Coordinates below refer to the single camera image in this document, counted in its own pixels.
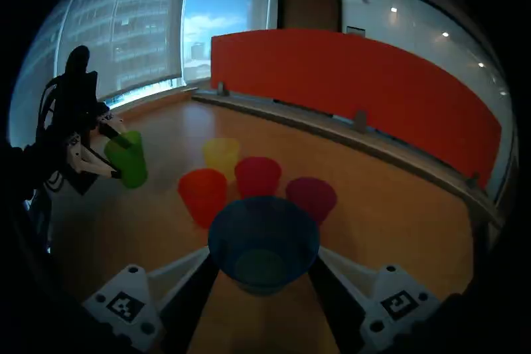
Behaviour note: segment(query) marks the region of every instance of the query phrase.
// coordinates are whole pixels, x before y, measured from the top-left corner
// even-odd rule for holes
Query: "glass window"
[[[64,71],[74,48],[86,45],[91,51],[88,70],[99,74],[99,98],[147,80],[180,75],[181,1],[165,0],[161,4],[161,0],[73,0],[72,9],[76,11],[66,18],[59,44],[58,72]],[[151,15],[151,9],[158,12]],[[161,34],[164,44],[155,46],[159,57],[151,60],[153,43],[160,43]],[[139,37],[144,40],[128,45]],[[125,78],[122,64],[135,58],[135,62],[127,63]]]
[[[265,29],[267,0],[185,0],[183,77],[187,83],[210,77],[212,36]]]

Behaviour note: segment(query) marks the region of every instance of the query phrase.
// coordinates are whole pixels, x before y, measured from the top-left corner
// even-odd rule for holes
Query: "black cable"
[[[42,95],[40,96],[40,102],[38,104],[37,130],[35,131],[35,140],[38,140],[41,137],[43,131],[45,130],[44,122],[46,121],[46,115],[48,114],[49,111],[51,111],[50,108],[52,106],[52,103],[48,104],[47,109],[43,110],[42,108],[42,105],[44,103],[44,98],[46,97],[46,92],[48,91],[49,88],[52,88],[52,87],[53,87],[52,89],[52,92],[53,92],[53,90],[56,88],[57,82],[58,82],[58,78],[57,77],[53,78],[46,85],[46,87],[42,91]],[[62,186],[64,185],[64,177],[61,175],[61,173],[56,171],[55,178],[48,179],[47,181],[44,182],[44,185],[46,186],[46,188],[48,188],[53,193],[57,193],[61,190]]]

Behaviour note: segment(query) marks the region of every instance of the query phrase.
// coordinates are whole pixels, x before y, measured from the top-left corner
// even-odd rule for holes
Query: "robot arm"
[[[149,273],[130,264],[83,306],[142,352],[164,330],[163,351],[185,352],[217,274],[208,247]],[[370,270],[324,247],[309,276],[342,353],[383,351],[439,307],[399,266]]]

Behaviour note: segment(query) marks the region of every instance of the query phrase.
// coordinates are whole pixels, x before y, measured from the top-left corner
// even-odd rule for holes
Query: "red panel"
[[[400,138],[484,187],[501,127],[458,79],[410,52],[327,31],[280,29],[212,38],[213,88],[275,98]]]

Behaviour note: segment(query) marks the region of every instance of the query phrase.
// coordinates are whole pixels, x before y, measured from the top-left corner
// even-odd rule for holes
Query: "magenta cup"
[[[242,199],[274,196],[280,182],[282,169],[268,157],[246,157],[234,169]]]
[[[290,181],[286,187],[286,199],[303,209],[321,225],[337,203],[334,189],[326,182],[312,177]]]

